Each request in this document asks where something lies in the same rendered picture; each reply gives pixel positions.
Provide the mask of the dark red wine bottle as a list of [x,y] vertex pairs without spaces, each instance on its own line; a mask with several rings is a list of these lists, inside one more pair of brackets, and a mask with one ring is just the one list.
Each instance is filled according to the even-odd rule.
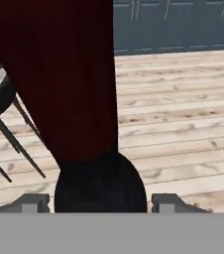
[[113,0],[0,0],[0,63],[59,167],[57,212],[144,212],[118,150]]

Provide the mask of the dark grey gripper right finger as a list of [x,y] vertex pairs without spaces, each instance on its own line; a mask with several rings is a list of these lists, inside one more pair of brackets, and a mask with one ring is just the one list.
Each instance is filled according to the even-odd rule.
[[207,210],[185,203],[176,193],[153,193],[152,213],[207,213]]

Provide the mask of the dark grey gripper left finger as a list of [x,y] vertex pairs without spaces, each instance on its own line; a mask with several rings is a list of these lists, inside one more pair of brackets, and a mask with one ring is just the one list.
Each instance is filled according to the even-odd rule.
[[25,193],[11,203],[1,205],[0,213],[49,213],[47,193]]

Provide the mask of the blue-grey cupboard run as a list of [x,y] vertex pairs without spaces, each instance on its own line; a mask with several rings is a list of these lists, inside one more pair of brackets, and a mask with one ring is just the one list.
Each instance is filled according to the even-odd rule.
[[113,0],[117,56],[224,50],[224,0]]

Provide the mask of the black round stool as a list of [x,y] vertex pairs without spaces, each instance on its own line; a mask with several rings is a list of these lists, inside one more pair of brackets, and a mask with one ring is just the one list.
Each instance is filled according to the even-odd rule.
[[[36,133],[36,135],[41,138],[41,135],[32,122],[31,118],[27,115],[25,110],[22,108],[18,98],[15,87],[10,81],[8,75],[5,75],[3,79],[0,78],[0,115],[4,113],[11,105],[14,105],[17,110],[21,113],[24,121],[27,125],[31,127],[31,129]],[[45,178],[46,175],[42,172],[39,166],[35,163],[35,161],[30,157],[28,152],[24,149],[24,147],[20,144],[20,142],[16,139],[14,134],[8,129],[5,123],[0,118],[0,131],[5,136],[5,138],[9,141],[15,151],[23,156],[31,163],[31,165],[37,170],[37,172]]]

